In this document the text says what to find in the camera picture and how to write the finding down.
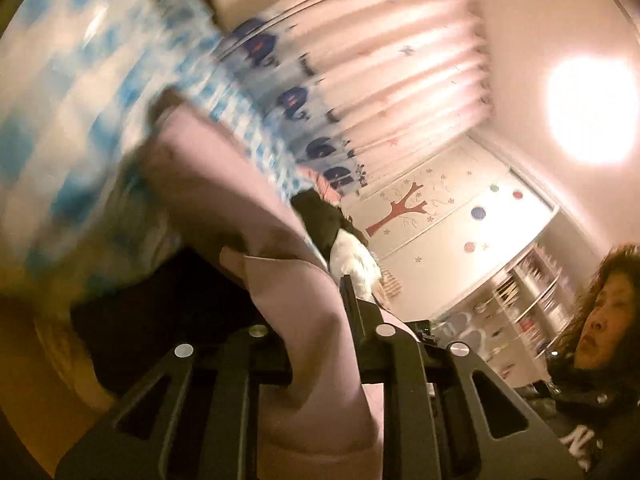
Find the pink and brown jacket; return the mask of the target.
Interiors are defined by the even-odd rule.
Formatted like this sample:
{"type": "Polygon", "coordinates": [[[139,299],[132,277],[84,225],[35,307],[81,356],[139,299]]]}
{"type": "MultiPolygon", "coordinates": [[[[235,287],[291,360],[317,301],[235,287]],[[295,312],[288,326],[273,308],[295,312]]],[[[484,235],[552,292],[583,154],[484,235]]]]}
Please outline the pink and brown jacket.
{"type": "Polygon", "coordinates": [[[360,382],[356,349],[334,278],[306,242],[290,204],[245,156],[233,134],[166,89],[150,111],[139,154],[144,182],[186,246],[143,282],[76,307],[72,325],[99,383],[123,396],[179,344],[194,349],[171,478],[221,475],[234,452],[224,355],[257,324],[281,337],[286,386],[259,389],[257,463],[267,479],[377,479],[380,416],[360,382]]]}

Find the pink clothes pile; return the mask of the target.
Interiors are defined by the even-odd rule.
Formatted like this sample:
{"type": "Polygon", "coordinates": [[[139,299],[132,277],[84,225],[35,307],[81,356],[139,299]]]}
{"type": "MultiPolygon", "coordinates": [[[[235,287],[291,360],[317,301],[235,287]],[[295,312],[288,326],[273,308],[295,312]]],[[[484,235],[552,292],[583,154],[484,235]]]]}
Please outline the pink clothes pile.
{"type": "Polygon", "coordinates": [[[314,185],[316,186],[317,192],[325,202],[338,206],[341,203],[341,194],[337,192],[337,190],[331,185],[331,183],[326,180],[322,174],[318,174],[317,171],[311,170],[310,177],[314,180],[314,185]]]}

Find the white shelf with items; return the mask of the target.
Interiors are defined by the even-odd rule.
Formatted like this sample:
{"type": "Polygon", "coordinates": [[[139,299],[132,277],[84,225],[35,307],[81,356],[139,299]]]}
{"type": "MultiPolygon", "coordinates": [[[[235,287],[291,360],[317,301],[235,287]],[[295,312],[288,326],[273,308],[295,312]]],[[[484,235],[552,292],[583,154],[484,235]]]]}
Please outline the white shelf with items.
{"type": "Polygon", "coordinates": [[[442,344],[461,341],[509,386],[548,378],[546,357],[574,315],[559,263],[531,244],[474,294],[432,322],[442,344]]]}

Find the white quilted jacket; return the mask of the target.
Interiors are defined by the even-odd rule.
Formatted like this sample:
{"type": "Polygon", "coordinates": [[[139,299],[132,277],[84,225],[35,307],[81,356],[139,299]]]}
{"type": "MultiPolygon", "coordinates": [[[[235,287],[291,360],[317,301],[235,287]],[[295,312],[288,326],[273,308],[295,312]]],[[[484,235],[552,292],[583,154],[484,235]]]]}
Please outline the white quilted jacket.
{"type": "Polygon", "coordinates": [[[337,281],[344,275],[350,276],[358,299],[375,302],[374,289],[381,284],[382,272],[369,249],[355,235],[344,229],[337,231],[330,251],[329,269],[337,281]]]}

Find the white wardrobe with tree decal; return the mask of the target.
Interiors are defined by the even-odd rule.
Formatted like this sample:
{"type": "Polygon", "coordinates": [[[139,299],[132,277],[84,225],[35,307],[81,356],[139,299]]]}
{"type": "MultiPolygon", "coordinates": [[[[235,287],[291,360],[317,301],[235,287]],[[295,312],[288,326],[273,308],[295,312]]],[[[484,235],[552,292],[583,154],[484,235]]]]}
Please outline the white wardrobe with tree decal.
{"type": "Polygon", "coordinates": [[[398,279],[392,311],[406,322],[455,307],[518,256],[558,211],[470,138],[344,207],[398,279]]]}

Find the black jacket on bed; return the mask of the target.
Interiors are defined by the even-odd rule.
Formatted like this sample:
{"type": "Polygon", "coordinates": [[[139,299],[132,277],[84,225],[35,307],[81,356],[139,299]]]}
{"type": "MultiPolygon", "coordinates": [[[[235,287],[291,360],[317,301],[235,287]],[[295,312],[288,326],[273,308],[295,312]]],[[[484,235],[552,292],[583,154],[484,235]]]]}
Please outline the black jacket on bed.
{"type": "Polygon", "coordinates": [[[344,216],[341,208],[322,200],[312,188],[293,196],[291,206],[304,222],[311,240],[326,260],[330,258],[340,229],[352,234],[364,247],[368,246],[364,235],[355,228],[352,220],[344,216]]]}

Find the round ceiling lamp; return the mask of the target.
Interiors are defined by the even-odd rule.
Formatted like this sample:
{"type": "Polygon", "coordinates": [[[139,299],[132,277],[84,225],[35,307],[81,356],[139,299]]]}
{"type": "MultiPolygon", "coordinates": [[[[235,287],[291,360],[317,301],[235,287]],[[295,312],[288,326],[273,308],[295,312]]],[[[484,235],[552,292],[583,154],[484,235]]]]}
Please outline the round ceiling lamp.
{"type": "Polygon", "coordinates": [[[639,143],[639,76],[626,58],[562,58],[547,75],[544,109],[550,136],[576,164],[620,166],[639,143]]]}

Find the whale print curtain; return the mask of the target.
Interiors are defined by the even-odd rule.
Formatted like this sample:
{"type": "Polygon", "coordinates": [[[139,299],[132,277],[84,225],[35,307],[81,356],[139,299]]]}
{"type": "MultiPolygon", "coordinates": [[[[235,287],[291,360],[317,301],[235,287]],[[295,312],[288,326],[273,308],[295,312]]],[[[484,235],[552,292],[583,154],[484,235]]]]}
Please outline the whale print curtain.
{"type": "Polygon", "coordinates": [[[342,194],[491,113],[478,0],[280,0],[236,26],[220,56],[296,162],[342,194]]]}

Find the blue white checkered plastic cover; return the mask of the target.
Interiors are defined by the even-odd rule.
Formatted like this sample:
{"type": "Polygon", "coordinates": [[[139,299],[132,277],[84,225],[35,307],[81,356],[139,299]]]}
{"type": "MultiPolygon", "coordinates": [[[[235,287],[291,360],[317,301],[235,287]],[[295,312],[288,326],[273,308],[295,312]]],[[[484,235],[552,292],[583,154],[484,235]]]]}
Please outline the blue white checkered plastic cover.
{"type": "Polygon", "coordinates": [[[39,300],[152,273],[179,235],[132,159],[175,88],[229,128],[284,198],[310,188],[216,57],[200,0],[24,0],[1,39],[1,290],[39,300]]]}

